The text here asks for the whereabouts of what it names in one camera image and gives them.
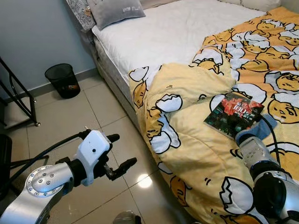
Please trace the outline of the blue cloth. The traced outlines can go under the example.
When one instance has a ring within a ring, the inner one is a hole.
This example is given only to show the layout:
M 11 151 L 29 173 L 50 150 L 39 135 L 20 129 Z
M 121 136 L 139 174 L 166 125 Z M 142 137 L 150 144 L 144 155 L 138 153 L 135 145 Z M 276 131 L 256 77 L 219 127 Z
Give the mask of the blue cloth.
M 237 133 L 235 143 L 238 146 L 249 137 L 258 137 L 260 140 L 264 140 L 274 132 L 277 126 L 277 121 L 269 114 L 260 115 L 260 117 L 256 118 L 256 121 L 257 123 L 254 126 Z

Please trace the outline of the grey robot left leg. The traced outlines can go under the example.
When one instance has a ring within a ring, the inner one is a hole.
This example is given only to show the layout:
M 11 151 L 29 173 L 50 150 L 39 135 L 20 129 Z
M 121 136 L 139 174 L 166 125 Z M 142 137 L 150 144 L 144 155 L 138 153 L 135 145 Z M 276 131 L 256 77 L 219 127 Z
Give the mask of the grey robot left leg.
M 113 220 L 112 224 L 142 224 L 140 216 L 133 211 L 122 211 Z

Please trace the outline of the grey patterned mattress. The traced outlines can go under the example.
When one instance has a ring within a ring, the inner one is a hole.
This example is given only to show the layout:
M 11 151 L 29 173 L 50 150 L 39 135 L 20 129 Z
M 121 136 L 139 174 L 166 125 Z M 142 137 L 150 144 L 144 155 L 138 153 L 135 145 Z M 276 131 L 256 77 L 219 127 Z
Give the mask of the grey patterned mattress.
M 98 38 L 92 33 L 88 35 L 92 38 L 91 51 L 93 60 L 98 69 L 99 75 L 106 81 L 107 86 L 117 98 L 125 113 L 133 122 L 134 127 L 140 132 L 140 125 L 137 121 L 136 107 L 133 103 L 130 88 L 128 86 L 128 77 L 122 76 L 117 66 L 109 59 L 107 52 L 103 49 Z

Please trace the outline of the yellow egg print blanket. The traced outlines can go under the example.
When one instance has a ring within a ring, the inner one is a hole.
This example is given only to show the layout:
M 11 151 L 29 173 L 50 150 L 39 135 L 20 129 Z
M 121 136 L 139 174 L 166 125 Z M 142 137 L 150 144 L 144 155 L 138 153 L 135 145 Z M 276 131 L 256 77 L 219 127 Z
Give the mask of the yellow egg print blanket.
M 221 184 L 254 187 L 235 138 L 204 123 L 214 96 L 239 92 L 277 122 L 263 140 L 281 167 L 299 168 L 299 14 L 267 11 L 205 38 L 188 64 L 143 66 L 128 73 L 140 133 L 178 202 L 203 224 L 224 224 Z

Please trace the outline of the black mesh waste bin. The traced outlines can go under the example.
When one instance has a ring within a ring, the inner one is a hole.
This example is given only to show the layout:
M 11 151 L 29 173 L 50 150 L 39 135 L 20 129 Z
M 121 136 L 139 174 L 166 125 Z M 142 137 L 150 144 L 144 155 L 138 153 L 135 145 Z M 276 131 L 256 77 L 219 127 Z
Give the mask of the black mesh waste bin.
M 74 98 L 81 92 L 70 64 L 60 63 L 51 66 L 45 71 L 44 76 L 64 99 Z

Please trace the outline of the black metal rack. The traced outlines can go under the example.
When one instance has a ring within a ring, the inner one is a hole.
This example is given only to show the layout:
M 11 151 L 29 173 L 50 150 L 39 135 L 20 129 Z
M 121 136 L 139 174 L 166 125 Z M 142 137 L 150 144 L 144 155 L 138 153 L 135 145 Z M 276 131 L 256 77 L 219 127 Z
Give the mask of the black metal rack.
M 0 127 L 8 132 L 27 125 L 40 126 L 36 99 L 1 57 L 0 68 L 6 70 L 8 75 L 8 84 L 0 78 Z

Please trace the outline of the red and green cover book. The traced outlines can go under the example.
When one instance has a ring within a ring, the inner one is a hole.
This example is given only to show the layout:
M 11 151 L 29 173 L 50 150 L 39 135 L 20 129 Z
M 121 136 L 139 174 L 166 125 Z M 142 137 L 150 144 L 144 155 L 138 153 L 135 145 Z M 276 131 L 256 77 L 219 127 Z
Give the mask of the red and green cover book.
M 263 105 L 239 92 L 228 92 L 214 96 L 210 109 L 204 123 L 234 138 L 239 132 L 253 126 L 257 115 L 262 113 Z

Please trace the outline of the white quilted bed sheet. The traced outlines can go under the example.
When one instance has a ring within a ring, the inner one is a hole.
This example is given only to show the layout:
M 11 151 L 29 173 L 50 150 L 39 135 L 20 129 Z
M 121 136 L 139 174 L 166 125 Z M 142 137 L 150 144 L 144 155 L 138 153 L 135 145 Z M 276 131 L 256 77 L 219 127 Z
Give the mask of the white quilted bed sheet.
M 205 37 L 218 34 L 263 11 L 219 0 L 178 0 L 99 30 L 92 28 L 122 76 L 143 66 L 188 64 Z

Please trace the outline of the grey pillow with lettering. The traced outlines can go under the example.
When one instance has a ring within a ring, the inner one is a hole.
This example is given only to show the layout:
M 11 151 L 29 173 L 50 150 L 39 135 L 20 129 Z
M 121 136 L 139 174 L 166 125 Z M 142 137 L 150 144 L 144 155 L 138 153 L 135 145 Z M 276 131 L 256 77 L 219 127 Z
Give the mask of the grey pillow with lettering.
M 87 0 L 99 30 L 110 24 L 145 17 L 140 0 Z

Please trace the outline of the grey patterned pillow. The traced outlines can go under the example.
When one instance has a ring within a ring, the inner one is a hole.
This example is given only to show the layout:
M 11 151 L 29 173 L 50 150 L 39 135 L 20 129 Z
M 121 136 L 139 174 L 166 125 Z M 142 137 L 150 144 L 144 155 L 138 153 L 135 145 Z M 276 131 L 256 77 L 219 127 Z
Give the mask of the grey patterned pillow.
M 75 17 L 82 32 L 89 32 L 95 25 L 96 21 L 91 12 L 88 0 L 64 0 Z

